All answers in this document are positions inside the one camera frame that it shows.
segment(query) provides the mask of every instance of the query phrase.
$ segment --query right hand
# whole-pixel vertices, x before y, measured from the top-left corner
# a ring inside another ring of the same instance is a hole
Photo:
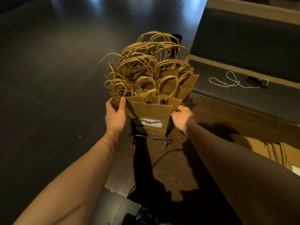
[[[187,134],[187,128],[195,124],[194,113],[186,106],[180,105],[177,111],[171,113],[174,125],[181,130],[185,135]]]

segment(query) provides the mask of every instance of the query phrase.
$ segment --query wire stand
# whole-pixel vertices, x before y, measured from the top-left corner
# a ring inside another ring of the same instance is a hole
[[[149,137],[149,136],[144,136],[144,135],[141,135],[141,134],[138,134],[138,132],[136,131],[136,128],[134,128],[134,126],[136,126],[137,124],[134,122],[134,121],[140,121],[141,124],[142,124],[142,121],[144,122],[147,122],[149,124],[155,124],[155,123],[162,123],[162,124],[168,124],[167,125],[167,130],[166,130],[166,134],[165,134],[165,137],[159,137],[159,136],[154,136],[154,137]],[[173,140],[170,140],[167,136],[167,131],[169,129],[169,125],[170,123],[169,122],[162,122],[162,121],[153,121],[153,122],[149,122],[147,120],[143,120],[143,119],[130,119],[130,123],[131,123],[131,134],[128,134],[129,135],[129,139],[130,139],[130,143],[132,145],[134,145],[135,143],[135,136],[141,136],[141,137],[144,137],[144,138],[147,138],[147,139],[155,139],[155,140],[164,140],[165,141],[165,144],[163,146],[163,149],[165,147],[168,146],[168,142],[172,142]]]

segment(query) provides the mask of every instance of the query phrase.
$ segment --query white label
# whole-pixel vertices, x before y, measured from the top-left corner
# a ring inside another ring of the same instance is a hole
[[[146,119],[146,118],[142,118],[145,121],[141,121],[142,125],[149,125],[149,126],[154,126],[154,127],[158,127],[161,128],[163,126],[162,123],[149,123],[149,122],[154,122],[154,121],[159,121],[159,120],[152,120],[152,119]]]
[[[300,176],[300,168],[299,168],[299,167],[297,167],[297,166],[292,166],[292,171],[293,171],[295,174],[297,174],[297,175]]]

